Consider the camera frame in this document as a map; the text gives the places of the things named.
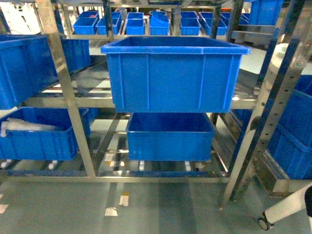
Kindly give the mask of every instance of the metal shelf frame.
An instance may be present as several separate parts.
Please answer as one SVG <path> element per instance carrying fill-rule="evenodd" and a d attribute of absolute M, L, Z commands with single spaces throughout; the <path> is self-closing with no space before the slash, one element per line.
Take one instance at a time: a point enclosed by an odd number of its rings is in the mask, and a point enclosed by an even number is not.
<path fill-rule="evenodd" d="M 182 3 L 173 3 L 167 1 L 162 6 L 173 9 L 173 35 L 180 36 L 180 11 L 182 7 L 193 7 L 193 3 L 203 2 L 206 7 L 214 8 L 214 21 L 212 38 L 216 38 L 217 27 L 221 12 L 222 0 L 215 1 L 190 1 L 186 0 Z M 233 35 L 239 29 L 239 18 L 243 8 L 244 0 L 234 0 L 231 11 L 231 21 L 227 34 L 227 41 L 234 42 Z M 35 13 L 40 19 L 42 32 L 48 37 L 48 42 L 52 57 L 57 69 L 59 82 L 62 89 L 61 96 L 40 93 L 25 102 L 28 106 L 43 107 L 64 107 L 68 109 L 69 116 L 74 128 L 80 152 L 78 157 L 70 162 L 63 162 L 60 166 L 64 170 L 49 171 L 46 169 L 45 162 L 34 162 L 41 170 L 16 170 L 16 167 L 22 163 L 14 162 L 5 170 L 0 170 L 0 181 L 27 181 L 27 182 L 131 182 L 131 183 L 159 183 L 159 182 L 193 182 L 193 183 L 225 183 L 225 191 L 221 194 L 219 205 L 220 208 L 226 206 L 230 199 L 237 199 L 244 194 L 251 178 L 257 170 L 260 170 L 259 164 L 263 161 L 268 142 L 277 126 L 281 114 L 288 102 L 288 99 L 294 89 L 300 74 L 307 64 L 312 53 L 312 0 L 292 0 L 286 8 L 282 9 L 278 23 L 274 29 L 275 33 L 269 42 L 268 52 L 266 54 L 265 63 L 263 64 L 262 75 L 264 81 L 259 88 L 258 95 L 254 95 L 254 90 L 238 84 L 236 95 L 232 108 L 234 109 L 253 109 L 253 114 L 248 125 L 248 130 L 244 135 L 242 146 L 236 158 L 227 158 L 233 152 L 226 147 L 226 142 L 222 140 L 222 136 L 216 132 L 216 136 L 212 145 L 212 162 L 216 162 L 219 166 L 218 171 L 197 171 L 193 167 L 193 163 L 185 162 L 185 171 L 177 171 L 172 173 L 166 171 L 141 171 L 141 164 L 153 165 L 152 162 L 135 162 L 136 171 L 120 170 L 119 166 L 114 166 L 112 171 L 100 171 L 100 164 L 107 156 L 109 143 L 115 135 L 119 136 L 118 147 L 115 152 L 119 155 L 116 162 L 120 162 L 121 156 L 126 154 L 125 132 L 116 132 L 120 119 L 124 119 L 127 115 L 116 114 L 110 127 L 103 137 L 100 144 L 100 151 L 93 154 L 89 147 L 89 139 L 86 138 L 79 111 L 79 107 L 100 107 L 113 108 L 112 98 L 110 94 L 92 94 L 80 95 L 75 93 L 71 77 L 66 65 L 65 56 L 62 50 L 57 24 L 54 18 L 54 4 L 61 4 L 60 8 L 65 19 L 65 28 L 69 32 L 68 37 L 72 37 L 72 26 L 70 24 L 68 6 L 79 5 L 101 5 L 100 1 L 94 3 L 83 2 L 57 2 L 52 3 L 50 0 L 36 0 L 37 6 L 33 4 Z M 113 35 L 111 7 L 120 6 L 128 7 L 130 5 L 140 7 L 159 7 L 153 5 L 151 1 L 132 2 L 131 4 L 120 4 L 118 2 L 103 2 L 103 8 L 106 12 L 105 18 L 107 22 L 107 41 L 118 38 Z M 284 58 L 276 63 L 276 47 L 280 44 L 288 44 L 288 49 Z M 214 122 L 217 121 L 219 114 L 212 114 Z M 296 188 L 304 186 L 306 181 L 296 183 Z M 280 186 L 283 191 L 292 192 L 295 182 L 286 180 Z"/>

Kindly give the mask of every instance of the vertical metal post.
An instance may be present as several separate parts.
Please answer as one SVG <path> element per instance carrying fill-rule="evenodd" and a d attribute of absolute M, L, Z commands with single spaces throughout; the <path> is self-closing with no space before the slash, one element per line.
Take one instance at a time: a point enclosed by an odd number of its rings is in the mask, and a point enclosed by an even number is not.
<path fill-rule="evenodd" d="M 104 7 L 104 16 L 106 22 L 106 34 L 109 41 L 114 40 L 114 32 L 113 32 L 113 20 L 112 20 L 112 11 L 109 5 L 109 0 L 103 0 Z"/>
<path fill-rule="evenodd" d="M 11 34 L 10 27 L 5 20 L 1 7 L 0 7 L 0 34 Z"/>
<path fill-rule="evenodd" d="M 176 6 L 174 9 L 174 36 L 180 36 L 181 35 L 181 6 Z"/>
<path fill-rule="evenodd" d="M 61 4 L 60 8 L 62 9 L 62 12 L 64 15 L 64 22 L 65 22 L 65 27 L 67 31 L 67 37 L 71 38 L 71 35 L 73 33 L 73 28 L 72 28 L 72 23 L 70 22 L 68 6 L 64 6 L 64 4 Z"/>
<path fill-rule="evenodd" d="M 235 31 L 238 29 L 239 19 L 240 15 L 243 10 L 244 0 L 234 0 L 233 7 L 231 10 L 231 17 L 229 21 L 228 26 L 228 32 L 227 32 L 227 41 L 234 42 L 234 39 L 231 39 L 232 31 Z"/>
<path fill-rule="evenodd" d="M 34 9 L 34 13 L 35 13 L 35 16 L 36 16 L 36 18 L 37 18 L 37 21 L 38 21 L 38 24 L 39 24 L 39 28 L 40 28 L 40 33 L 43 34 L 43 27 L 42 27 L 42 23 L 41 23 L 39 14 L 38 14 L 38 9 L 37 9 L 37 7 L 36 7 L 36 4 L 35 4 L 35 3 L 32 3 L 31 6 L 32 6 L 33 9 Z"/>
<path fill-rule="evenodd" d="M 59 37 L 57 23 L 54 17 L 53 5 L 50 0 L 36 0 L 36 3 L 38 5 L 39 16 L 42 20 L 43 31 L 48 38 L 52 58 L 57 70 L 59 82 L 61 84 L 64 99 L 68 108 L 69 117 L 74 128 L 86 173 L 89 177 L 95 177 L 96 174 L 92 165 L 78 105 L 75 100 L 74 89 L 72 87 L 65 55 Z"/>
<path fill-rule="evenodd" d="M 218 116 L 219 116 L 218 113 L 211 113 L 211 115 L 210 115 L 210 120 L 211 120 L 211 122 L 213 123 L 214 126 L 216 126 L 216 122 L 218 120 Z"/>
<path fill-rule="evenodd" d="M 220 15 L 221 15 L 221 5 L 216 6 L 214 8 L 214 21 L 213 21 L 213 27 L 211 29 L 211 38 L 216 39 L 216 35 L 218 33 L 218 26 L 220 22 Z"/>
<path fill-rule="evenodd" d="M 292 0 L 220 207 L 242 196 L 312 53 L 312 1 Z"/>

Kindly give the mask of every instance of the plastic crate rim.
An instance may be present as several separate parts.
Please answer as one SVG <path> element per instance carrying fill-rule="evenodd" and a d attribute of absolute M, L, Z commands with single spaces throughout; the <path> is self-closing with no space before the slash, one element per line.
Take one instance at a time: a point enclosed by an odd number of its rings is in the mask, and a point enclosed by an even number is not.
<path fill-rule="evenodd" d="M 115 46 L 117 43 L 123 40 L 129 40 L 131 38 L 148 39 L 148 37 L 127 37 L 125 39 L 115 40 L 106 45 L 101 46 L 102 54 L 219 54 L 219 55 L 248 55 L 251 49 L 246 46 L 231 44 L 224 41 L 214 40 L 223 44 L 230 44 L 231 47 L 199 47 L 199 46 Z"/>
<path fill-rule="evenodd" d="M 128 120 L 127 123 L 127 127 L 126 127 L 126 132 L 127 133 L 148 133 L 147 131 L 130 131 L 129 127 L 132 121 L 134 113 L 131 113 L 130 118 Z M 181 134 L 181 133 L 191 133 L 191 134 L 215 134 L 215 128 L 213 126 L 213 124 L 211 123 L 210 119 L 208 118 L 208 116 L 204 113 L 202 113 L 202 115 L 205 117 L 205 119 L 208 122 L 209 127 L 211 128 L 211 131 L 205 131 L 205 132 L 195 132 L 195 131 L 150 131 L 149 133 L 166 133 L 166 134 Z"/>

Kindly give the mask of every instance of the stacked blue bins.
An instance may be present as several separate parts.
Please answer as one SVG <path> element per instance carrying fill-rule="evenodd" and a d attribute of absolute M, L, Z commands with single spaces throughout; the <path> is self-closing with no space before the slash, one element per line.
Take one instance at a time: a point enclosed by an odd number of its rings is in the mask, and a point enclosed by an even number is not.
<path fill-rule="evenodd" d="M 96 25 L 98 21 L 99 14 L 97 11 L 82 12 L 73 26 L 75 29 L 75 34 L 95 34 L 97 31 Z"/>
<path fill-rule="evenodd" d="M 223 113 L 250 49 L 201 37 L 129 37 L 101 52 L 118 112 Z"/>
<path fill-rule="evenodd" d="M 212 30 L 212 24 L 213 24 L 213 14 L 209 12 L 200 12 L 199 13 L 199 21 L 201 22 L 201 25 L 205 29 L 207 35 L 211 35 Z M 220 19 L 219 26 L 218 26 L 218 32 L 217 35 L 223 36 L 226 33 L 227 26 L 223 22 L 223 20 Z"/>
<path fill-rule="evenodd" d="M 276 25 L 283 0 L 247 0 L 252 3 L 249 17 L 251 25 Z"/>
<path fill-rule="evenodd" d="M 169 34 L 169 20 L 165 14 L 157 11 L 152 12 L 150 17 L 150 33 L 151 35 Z"/>
<path fill-rule="evenodd" d="M 240 58 L 249 51 L 197 37 L 129 37 L 102 46 L 116 109 L 135 112 L 129 159 L 210 160 L 214 128 L 204 113 L 229 110 Z"/>
<path fill-rule="evenodd" d="M 203 113 L 134 113 L 127 136 L 131 160 L 204 161 L 214 128 Z"/>
<path fill-rule="evenodd" d="M 90 134 L 89 109 L 80 109 L 86 135 Z M 8 118 L 17 118 L 30 123 L 56 126 L 55 131 L 6 130 L 0 137 L 1 159 L 71 160 L 78 151 L 77 140 L 67 109 L 24 107 L 2 117 L 0 125 Z"/>
<path fill-rule="evenodd" d="M 70 72 L 91 64 L 88 40 L 61 41 Z M 15 107 L 57 82 L 46 36 L 0 35 L 0 51 L 1 110 Z"/>
<path fill-rule="evenodd" d="M 181 19 L 181 35 L 198 36 L 200 32 L 200 25 L 198 19 L 182 18 Z"/>
<path fill-rule="evenodd" d="M 75 34 L 92 35 L 95 34 L 97 29 L 97 18 L 84 18 L 79 17 L 74 24 Z"/>
<path fill-rule="evenodd" d="M 112 18 L 113 22 L 113 32 L 115 35 L 118 34 L 118 31 L 120 29 L 121 25 L 121 17 L 118 18 Z M 97 23 L 97 33 L 100 35 L 106 35 L 106 21 L 105 18 L 102 18 L 98 23 Z"/>
<path fill-rule="evenodd" d="M 127 24 L 126 24 L 126 33 L 128 35 L 144 35 L 145 26 L 144 26 L 144 13 L 128 13 Z"/>

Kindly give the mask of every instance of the shelf support beam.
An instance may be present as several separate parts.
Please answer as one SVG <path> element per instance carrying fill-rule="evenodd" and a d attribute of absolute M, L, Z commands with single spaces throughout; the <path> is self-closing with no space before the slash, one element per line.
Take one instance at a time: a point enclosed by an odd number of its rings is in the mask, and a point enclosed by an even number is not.
<path fill-rule="evenodd" d="M 64 101 L 68 108 L 69 117 L 74 128 L 86 173 L 89 177 L 95 177 L 96 174 L 92 165 L 91 155 L 83 130 L 78 104 L 75 100 L 74 89 L 72 87 L 71 78 L 59 37 L 53 5 L 50 0 L 36 0 L 36 3 L 38 5 L 38 13 L 42 21 L 43 31 L 48 37 L 48 43 L 58 74 L 59 82 L 61 84 Z"/>
<path fill-rule="evenodd" d="M 257 161 L 275 131 L 302 70 L 312 53 L 312 1 L 292 0 L 280 13 L 281 27 L 270 65 L 265 73 L 258 100 L 239 148 L 229 183 L 222 193 L 219 205 L 223 208 L 229 199 L 242 197 L 255 175 Z"/>

